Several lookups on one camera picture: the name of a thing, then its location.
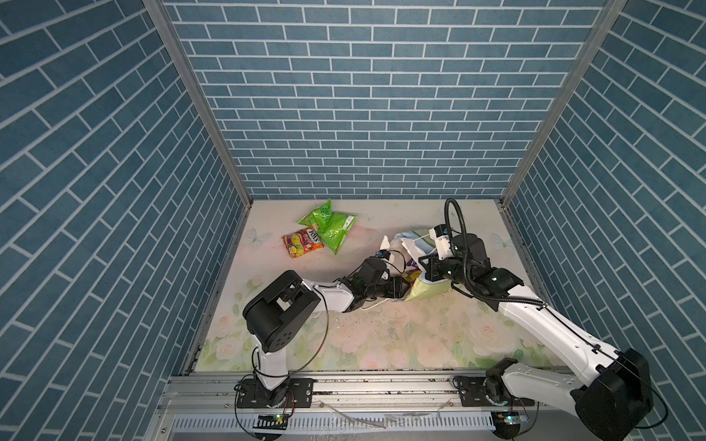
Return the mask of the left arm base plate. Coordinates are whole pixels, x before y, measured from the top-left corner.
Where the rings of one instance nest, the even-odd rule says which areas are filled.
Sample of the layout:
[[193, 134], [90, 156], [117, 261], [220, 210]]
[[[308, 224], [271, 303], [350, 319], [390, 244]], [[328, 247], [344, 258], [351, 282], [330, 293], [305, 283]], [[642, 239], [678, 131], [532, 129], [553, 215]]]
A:
[[236, 406], [245, 409], [282, 408], [295, 410], [310, 408], [314, 392], [314, 380], [294, 378], [285, 380], [273, 391], [268, 390], [257, 378], [243, 378], [235, 387]]

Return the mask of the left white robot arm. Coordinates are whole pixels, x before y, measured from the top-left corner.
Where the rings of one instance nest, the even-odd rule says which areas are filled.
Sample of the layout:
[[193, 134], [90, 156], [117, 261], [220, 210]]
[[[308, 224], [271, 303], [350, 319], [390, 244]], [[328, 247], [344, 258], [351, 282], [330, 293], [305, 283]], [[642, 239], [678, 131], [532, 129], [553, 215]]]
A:
[[332, 283], [303, 279], [287, 270], [244, 308], [243, 317], [256, 340], [258, 385], [277, 391], [290, 376], [286, 346], [316, 312], [355, 312], [368, 301], [400, 300], [411, 284], [386, 270], [364, 270]]

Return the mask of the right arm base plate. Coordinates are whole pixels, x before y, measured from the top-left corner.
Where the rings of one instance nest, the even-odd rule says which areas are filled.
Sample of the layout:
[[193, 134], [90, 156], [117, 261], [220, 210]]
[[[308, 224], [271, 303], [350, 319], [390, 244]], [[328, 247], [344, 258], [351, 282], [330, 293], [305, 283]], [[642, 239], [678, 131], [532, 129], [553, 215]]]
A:
[[452, 386], [456, 389], [463, 407], [529, 407], [535, 404], [529, 398], [512, 396], [500, 380], [487, 377], [455, 376]]

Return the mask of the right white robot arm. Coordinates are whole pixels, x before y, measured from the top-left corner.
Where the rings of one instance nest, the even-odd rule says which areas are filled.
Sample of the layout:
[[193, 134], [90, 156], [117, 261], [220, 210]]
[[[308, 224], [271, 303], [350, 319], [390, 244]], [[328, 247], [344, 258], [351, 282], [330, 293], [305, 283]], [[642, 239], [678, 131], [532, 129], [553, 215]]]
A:
[[570, 322], [505, 268], [492, 266], [483, 241], [430, 229], [433, 251], [419, 258], [424, 280], [446, 279], [461, 295], [485, 303], [520, 325], [570, 370], [558, 374], [504, 358], [485, 374], [489, 402], [517, 399], [548, 404], [577, 417], [601, 440], [623, 440], [653, 410], [649, 365], [633, 349], [619, 351]]

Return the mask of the colourful paper gift bag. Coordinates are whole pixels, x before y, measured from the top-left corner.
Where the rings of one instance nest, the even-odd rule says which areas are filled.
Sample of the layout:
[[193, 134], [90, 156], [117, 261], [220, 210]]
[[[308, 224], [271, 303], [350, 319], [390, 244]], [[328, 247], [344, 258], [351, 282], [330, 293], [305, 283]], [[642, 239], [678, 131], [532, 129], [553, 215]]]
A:
[[365, 296], [371, 300], [422, 300], [450, 290], [450, 281], [436, 272], [452, 256], [450, 229], [429, 229], [384, 237], [381, 249], [360, 269]]

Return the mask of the green Lay's chips bag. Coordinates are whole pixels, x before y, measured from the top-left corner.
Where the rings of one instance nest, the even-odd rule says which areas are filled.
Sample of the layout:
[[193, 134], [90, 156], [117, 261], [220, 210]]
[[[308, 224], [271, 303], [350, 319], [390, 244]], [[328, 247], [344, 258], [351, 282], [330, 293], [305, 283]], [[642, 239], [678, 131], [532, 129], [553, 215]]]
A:
[[314, 229], [335, 255], [347, 239], [358, 217], [332, 210], [331, 200], [316, 207], [299, 220], [299, 224]]

